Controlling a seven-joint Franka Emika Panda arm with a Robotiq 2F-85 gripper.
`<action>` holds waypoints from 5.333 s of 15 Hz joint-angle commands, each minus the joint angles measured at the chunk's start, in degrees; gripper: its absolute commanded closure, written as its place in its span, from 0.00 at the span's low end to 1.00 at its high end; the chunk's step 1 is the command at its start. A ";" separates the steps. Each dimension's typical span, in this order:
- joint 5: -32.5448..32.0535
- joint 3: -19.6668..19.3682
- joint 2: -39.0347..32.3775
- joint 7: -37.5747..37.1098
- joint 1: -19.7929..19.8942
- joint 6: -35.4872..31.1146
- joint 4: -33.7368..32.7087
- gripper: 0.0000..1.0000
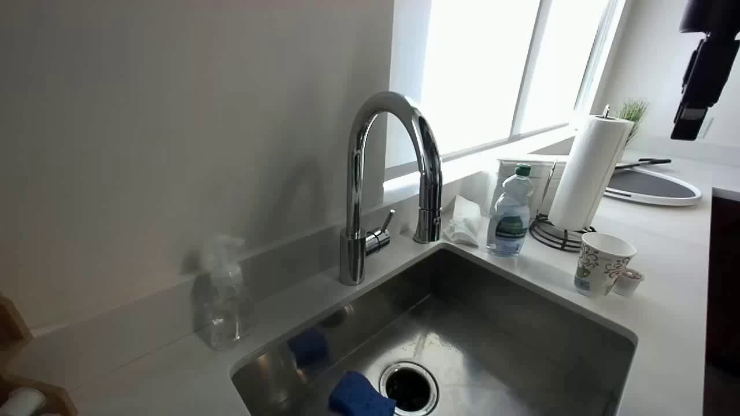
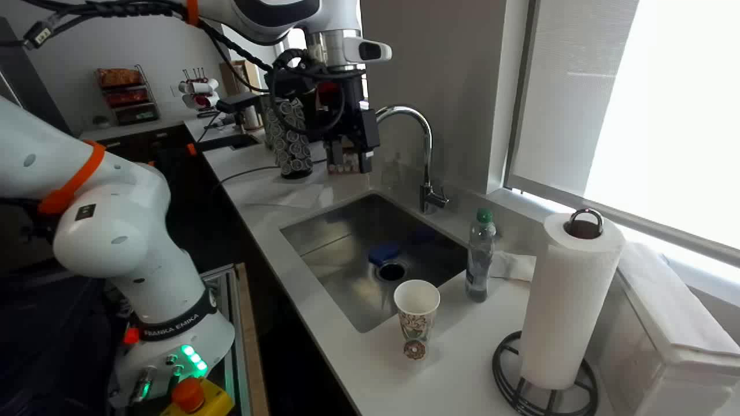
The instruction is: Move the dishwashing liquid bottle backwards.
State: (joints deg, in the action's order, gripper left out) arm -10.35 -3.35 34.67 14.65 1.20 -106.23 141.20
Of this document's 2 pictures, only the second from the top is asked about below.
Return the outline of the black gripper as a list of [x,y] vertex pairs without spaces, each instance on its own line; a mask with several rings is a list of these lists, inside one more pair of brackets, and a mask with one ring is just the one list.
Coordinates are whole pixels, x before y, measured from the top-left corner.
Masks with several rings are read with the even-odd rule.
[[[316,80],[315,95],[307,99],[307,132],[324,143],[347,139],[359,154],[359,173],[371,172],[380,135],[362,69],[328,72]],[[328,173],[350,173],[343,150],[328,150]]]

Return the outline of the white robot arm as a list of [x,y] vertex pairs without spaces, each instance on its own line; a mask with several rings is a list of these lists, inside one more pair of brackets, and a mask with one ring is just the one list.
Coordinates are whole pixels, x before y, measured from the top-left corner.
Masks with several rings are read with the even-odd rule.
[[[212,36],[233,26],[255,44],[297,29],[301,48],[265,67],[269,99],[302,105],[301,135],[322,142],[332,169],[371,169],[380,145],[365,67],[393,48],[362,36],[360,0],[26,0],[48,16],[20,41],[47,44],[88,20],[177,16]],[[52,256],[81,277],[101,277],[129,304],[138,340],[116,357],[108,403],[129,408],[204,380],[236,330],[218,311],[191,256],[166,232],[171,189],[149,164],[74,139],[0,99],[0,196],[35,204],[55,222]]]

